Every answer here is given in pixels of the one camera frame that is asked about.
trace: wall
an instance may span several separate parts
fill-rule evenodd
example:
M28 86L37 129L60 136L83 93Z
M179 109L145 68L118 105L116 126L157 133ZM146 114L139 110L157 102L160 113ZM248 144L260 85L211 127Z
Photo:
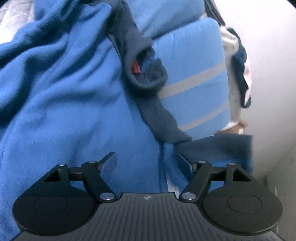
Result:
M267 175L269 189L283 205L278 233L286 241L296 240L296 143Z
M296 140L296 9L286 0L215 0L251 62L255 176L262 177Z

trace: gray stripe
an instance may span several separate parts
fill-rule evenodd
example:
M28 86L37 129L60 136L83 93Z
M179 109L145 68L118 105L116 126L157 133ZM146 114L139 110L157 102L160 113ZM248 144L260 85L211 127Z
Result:
M182 126L178 126L178 128L181 131L187 131L190 130L196 126L199 126L211 119L213 119L214 117L216 117L217 115L221 114L223 111L226 110L226 108L229 106L228 101L226 101L222 106L220 106L219 108L217 108L216 110L212 111L211 113L201 117L200 119L196 119L191 123L188 123L186 125L182 125Z
M200 84L203 84L226 70L225 61L218 63L216 66L207 69L199 74L193 75L187 79L181 80L178 83L164 86L158 92L160 99L171 97L183 91L192 89Z

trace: crosshair logo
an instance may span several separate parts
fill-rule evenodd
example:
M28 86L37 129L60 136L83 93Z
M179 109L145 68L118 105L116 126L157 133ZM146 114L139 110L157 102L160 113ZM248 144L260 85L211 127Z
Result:
M147 201L149 201L152 197L149 196L149 195L146 195L144 198L145 198Z

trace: blue blanket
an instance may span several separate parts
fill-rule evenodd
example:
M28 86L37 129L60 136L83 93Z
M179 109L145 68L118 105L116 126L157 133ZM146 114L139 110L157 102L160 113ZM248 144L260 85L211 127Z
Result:
M167 190L160 145L105 34L110 13L105 3L35 1L36 21L0 45L1 241L19 232L15 199L60 162L79 166L115 151L107 181L116 193Z

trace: blue pillow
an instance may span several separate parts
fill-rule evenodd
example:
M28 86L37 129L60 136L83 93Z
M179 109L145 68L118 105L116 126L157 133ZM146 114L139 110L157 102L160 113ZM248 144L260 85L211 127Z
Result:
M126 2L140 32L152 39L196 21L205 12L203 0L126 0Z

